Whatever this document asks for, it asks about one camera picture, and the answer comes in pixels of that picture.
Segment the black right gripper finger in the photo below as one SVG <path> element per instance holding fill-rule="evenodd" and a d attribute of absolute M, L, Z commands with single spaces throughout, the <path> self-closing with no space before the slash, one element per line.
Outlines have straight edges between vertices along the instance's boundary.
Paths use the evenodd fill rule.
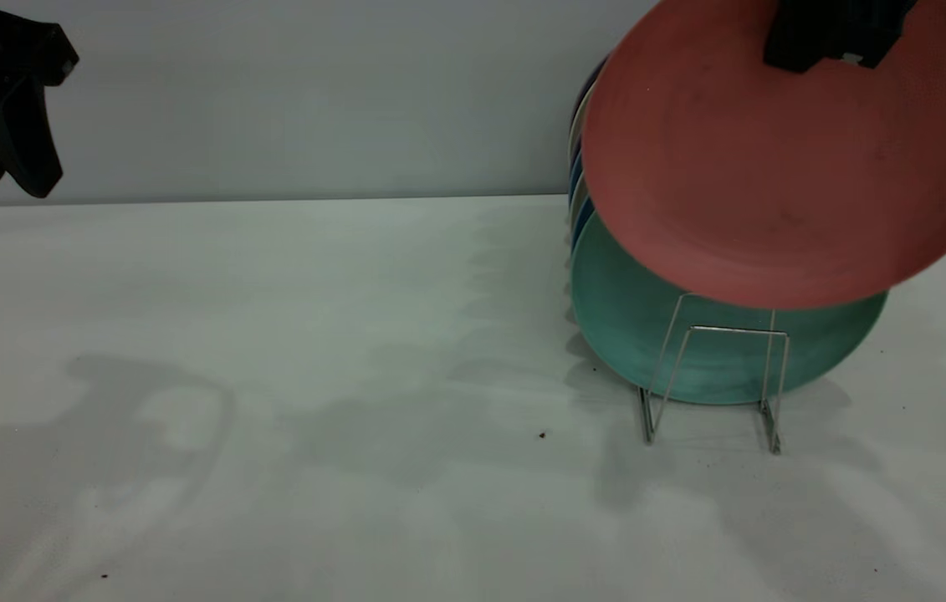
<path fill-rule="evenodd" d="M 805 73 L 832 59 L 875 69 L 903 33 L 915 1 L 779 1 L 764 64 Z"/>

